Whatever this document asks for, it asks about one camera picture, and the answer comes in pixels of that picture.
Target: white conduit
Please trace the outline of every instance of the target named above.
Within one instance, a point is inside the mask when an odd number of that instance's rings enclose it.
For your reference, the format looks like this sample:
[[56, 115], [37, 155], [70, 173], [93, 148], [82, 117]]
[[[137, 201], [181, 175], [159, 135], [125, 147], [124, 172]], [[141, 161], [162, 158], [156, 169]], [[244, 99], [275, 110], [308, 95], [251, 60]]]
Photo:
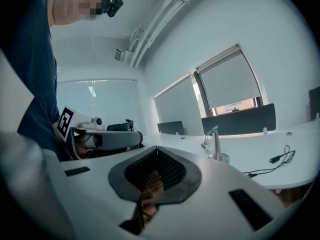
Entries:
[[136, 63], [135, 63], [135, 68], [138, 67], [141, 59], [143, 58], [144, 54], [146, 53], [147, 49], [150, 47], [151, 43], [154, 41], [158, 31], [164, 27], [165, 22], [167, 21], [168, 18], [170, 18], [170, 16], [172, 14], [176, 14], [178, 12], [178, 8], [179, 10], [182, 8], [182, 6], [185, 4], [184, 1], [177, 1], [171, 8], [170, 10], [165, 14], [165, 16], [162, 18], [162, 20], [160, 21], [160, 23], [158, 24], [158, 26], [156, 27], [156, 29], [153, 31], [152, 35], [149, 37], [148, 42], [146, 43], [146, 45], [143, 47], [142, 52], [139, 54]]
[[155, 41], [155, 39], [158, 37], [158, 35], [160, 34], [160, 32], [164, 29], [164, 27], [167, 25], [167, 23], [176, 15], [177, 12], [179, 12], [182, 7], [184, 7], [186, 5], [186, 3], [181, 4], [175, 11], [174, 13], [172, 13], [170, 15], [170, 17], [165, 21], [165, 23], [161, 26], [161, 28], [158, 29], [157, 33], [155, 34], [154, 38], [152, 40], [150, 40], [149, 45], [147, 46], [147, 48], [150, 48], [150, 46], [153, 44], [153, 42]]
[[133, 67], [134, 65], [134, 62], [140, 52], [140, 49], [142, 47], [142, 45], [144, 44], [145, 40], [147, 39], [152, 27], [154, 26], [154, 24], [156, 23], [157, 19], [160, 17], [160, 15], [164, 12], [164, 10], [167, 8], [167, 6], [172, 2], [172, 0], [164, 0], [164, 2], [162, 3], [162, 5], [160, 6], [159, 10], [157, 11], [156, 15], [154, 16], [152, 22], [149, 24], [148, 28], [145, 30], [141, 40], [139, 41], [136, 49], [135, 49], [135, 52], [133, 54], [133, 57], [130, 61], [130, 68]]

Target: person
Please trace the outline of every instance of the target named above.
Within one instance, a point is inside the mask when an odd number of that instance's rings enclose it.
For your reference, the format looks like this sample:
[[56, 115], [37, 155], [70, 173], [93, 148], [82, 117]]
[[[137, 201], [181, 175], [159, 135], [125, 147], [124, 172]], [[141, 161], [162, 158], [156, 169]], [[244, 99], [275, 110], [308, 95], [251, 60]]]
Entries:
[[[50, 27], [90, 19], [107, 11], [111, 0], [32, 0], [19, 18], [3, 52], [21, 81], [34, 95], [18, 133], [54, 151], [65, 160], [55, 129], [58, 125], [57, 62]], [[78, 147], [81, 154], [86, 149]]]

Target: dark blue shirt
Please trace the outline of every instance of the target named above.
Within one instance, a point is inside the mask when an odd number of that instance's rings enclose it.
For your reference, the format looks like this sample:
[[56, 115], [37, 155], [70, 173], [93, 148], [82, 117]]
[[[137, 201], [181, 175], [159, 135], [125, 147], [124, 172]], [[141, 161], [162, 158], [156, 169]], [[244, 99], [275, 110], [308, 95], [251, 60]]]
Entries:
[[57, 68], [51, 46], [47, 0], [32, 0], [20, 18], [12, 42], [4, 50], [4, 54], [34, 95], [18, 133], [35, 140], [41, 148], [57, 154], [52, 127], [59, 120]]

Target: white desk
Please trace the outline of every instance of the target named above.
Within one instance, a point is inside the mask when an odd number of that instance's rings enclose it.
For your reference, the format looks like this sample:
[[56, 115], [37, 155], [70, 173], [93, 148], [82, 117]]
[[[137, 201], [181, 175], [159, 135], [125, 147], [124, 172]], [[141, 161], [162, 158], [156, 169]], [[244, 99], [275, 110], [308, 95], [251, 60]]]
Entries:
[[[145, 136], [143, 145], [164, 146], [199, 156], [210, 155], [201, 147], [204, 136], [181, 136], [155, 133]], [[221, 150], [230, 156], [230, 165], [241, 172], [274, 168], [283, 160], [271, 164], [270, 158], [284, 153], [285, 145], [296, 150], [293, 160], [271, 173], [252, 179], [267, 189], [289, 189], [312, 182], [320, 169], [320, 120], [287, 130], [263, 134], [220, 136]]]

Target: gray desk partition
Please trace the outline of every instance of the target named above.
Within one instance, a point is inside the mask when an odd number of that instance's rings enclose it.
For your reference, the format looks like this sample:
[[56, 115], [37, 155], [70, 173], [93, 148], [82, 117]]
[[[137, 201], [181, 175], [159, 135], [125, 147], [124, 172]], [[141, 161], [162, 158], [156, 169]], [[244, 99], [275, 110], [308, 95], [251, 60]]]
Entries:
[[159, 133], [174, 135], [178, 133], [179, 135], [185, 135], [185, 130], [182, 121], [162, 122], [158, 123], [157, 125]]
[[253, 134], [262, 133], [264, 128], [268, 131], [276, 129], [276, 112], [273, 103], [201, 120], [205, 135], [214, 126], [218, 126], [219, 135]]
[[316, 114], [320, 114], [320, 86], [309, 91], [310, 119], [315, 120]]

